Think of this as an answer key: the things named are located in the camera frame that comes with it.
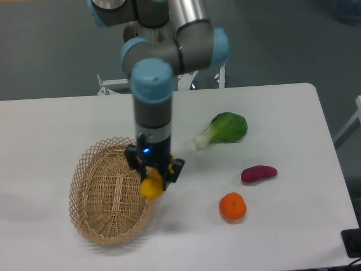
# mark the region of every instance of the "yellow lemon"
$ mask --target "yellow lemon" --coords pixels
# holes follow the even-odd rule
[[[140,186],[140,195],[147,200],[155,200],[163,193],[163,178],[158,170],[152,169]]]

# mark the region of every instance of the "gray floor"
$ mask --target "gray floor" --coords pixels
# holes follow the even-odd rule
[[[208,0],[231,41],[228,87],[309,82],[332,136],[361,95],[361,27],[336,18],[332,1]],[[0,3],[0,100],[95,95],[96,74],[125,78],[123,26],[99,29],[86,1]],[[199,88],[214,88],[216,70]],[[337,154],[352,197],[361,197],[361,128]]]

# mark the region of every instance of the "white vegetable stem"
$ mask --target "white vegetable stem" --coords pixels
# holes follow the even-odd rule
[[[197,135],[193,141],[197,150],[203,150],[209,144],[209,137],[207,134],[201,133]]]

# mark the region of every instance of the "light blue joint cap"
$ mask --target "light blue joint cap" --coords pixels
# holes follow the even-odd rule
[[[124,66],[123,66],[123,62],[124,62],[124,58],[126,53],[128,53],[128,51],[136,44],[138,43],[151,43],[149,40],[147,40],[146,38],[141,38],[141,37],[136,37],[136,38],[131,38],[130,40],[128,40],[121,51],[121,63],[122,63],[122,69],[124,71]]]
[[[171,65],[159,58],[139,61],[130,76],[130,89],[144,103],[160,104],[171,97],[175,78]]]
[[[230,42],[223,28],[214,29],[214,46],[210,68],[221,66],[230,57]]]
[[[91,0],[86,0],[91,16],[93,17],[93,20],[95,21],[95,24],[97,27],[109,27],[106,24],[103,23],[103,21],[99,18],[98,14],[96,14],[93,4],[91,3]]]

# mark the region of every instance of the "orange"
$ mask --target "orange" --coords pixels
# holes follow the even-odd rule
[[[232,192],[221,199],[219,202],[219,210],[225,218],[238,220],[246,214],[247,206],[240,194]]]

